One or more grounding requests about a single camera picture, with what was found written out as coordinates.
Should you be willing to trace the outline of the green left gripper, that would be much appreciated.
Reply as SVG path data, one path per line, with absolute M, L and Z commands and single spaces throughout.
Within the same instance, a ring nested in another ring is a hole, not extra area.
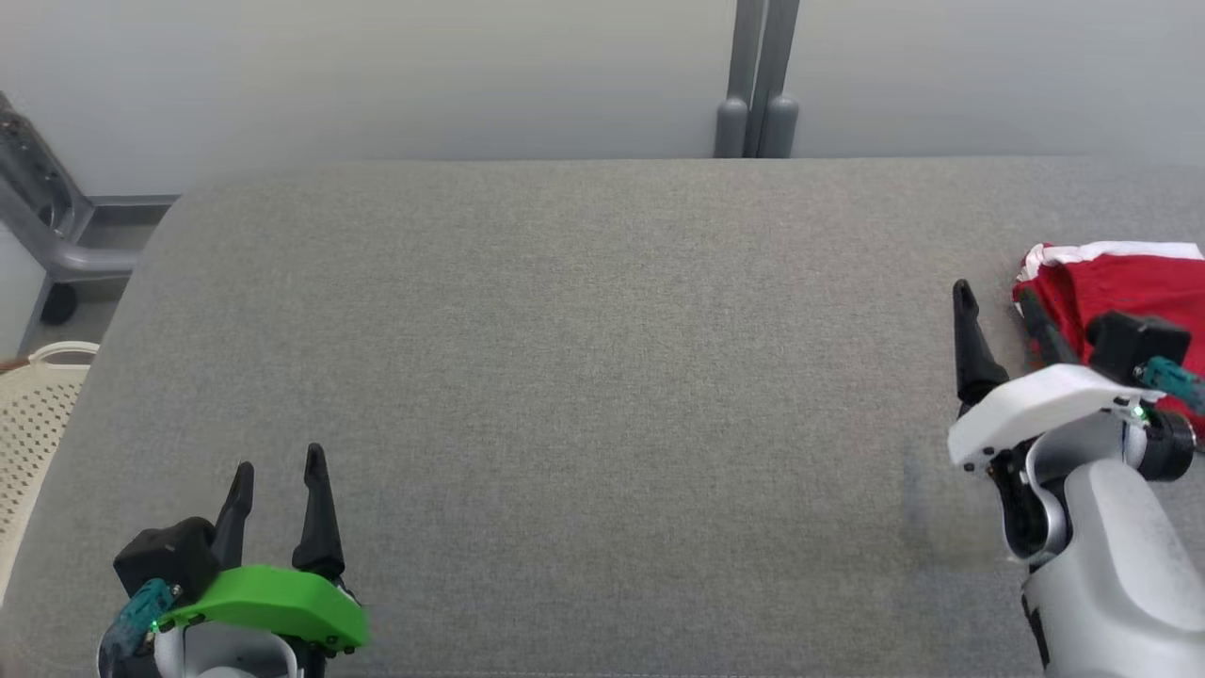
M 241 565 L 246 520 L 253 507 L 254 467 L 239 462 L 214 523 L 211 553 L 217 573 L 192 605 L 177 605 L 155 621 L 155 631 L 221 621 L 318 645 L 328 654 L 368 644 L 368 613 L 337 582 L 345 555 L 330 484 L 327 452 L 307 446 L 304 464 L 307 502 L 293 568 Z

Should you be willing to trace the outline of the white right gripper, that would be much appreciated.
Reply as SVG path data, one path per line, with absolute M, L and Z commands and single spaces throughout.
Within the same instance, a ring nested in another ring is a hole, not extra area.
M 1145 391 L 1077 365 L 1077 352 L 1031 287 L 1017 288 L 1015 297 L 1034 373 L 1011 381 L 980 328 L 972 288 L 965 279 L 953 284 L 956 397 L 962 408 L 947 434 L 950 462 L 983 472 L 1000 452 L 1050 434 L 1054 444 L 1084 444 L 1088 452 L 1116 455 L 1139 468 L 1146 459 Z

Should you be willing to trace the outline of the red shorts with white trim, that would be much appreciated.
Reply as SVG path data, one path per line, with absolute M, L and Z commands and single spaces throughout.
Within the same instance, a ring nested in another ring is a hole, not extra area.
M 1159 316 L 1191 334 L 1185 369 L 1205 377 L 1205 254 L 1193 243 L 1098 241 L 1062 246 L 1059 266 L 1031 288 L 1080 362 L 1088 364 L 1087 328 L 1097 316 Z

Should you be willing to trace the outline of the white perforated laundry basket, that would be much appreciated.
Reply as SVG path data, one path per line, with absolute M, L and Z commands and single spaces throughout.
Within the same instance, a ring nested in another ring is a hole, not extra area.
M 27 521 L 99 350 L 57 342 L 0 372 L 0 606 Z

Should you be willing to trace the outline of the grey metal cart frame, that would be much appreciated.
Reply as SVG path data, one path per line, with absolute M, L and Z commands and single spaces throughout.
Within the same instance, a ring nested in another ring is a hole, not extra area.
M 52 309 L 67 320 L 77 308 L 64 289 L 127 279 L 137 250 L 93 248 L 92 226 L 151 226 L 177 196 L 86 196 L 33 120 L 0 90 L 0 226 L 43 267 Z

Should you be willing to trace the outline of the grey partition post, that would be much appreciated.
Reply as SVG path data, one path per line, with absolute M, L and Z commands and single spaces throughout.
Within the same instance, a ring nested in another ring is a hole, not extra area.
M 789 158 L 799 104 L 786 93 L 800 0 L 737 0 L 715 158 Z

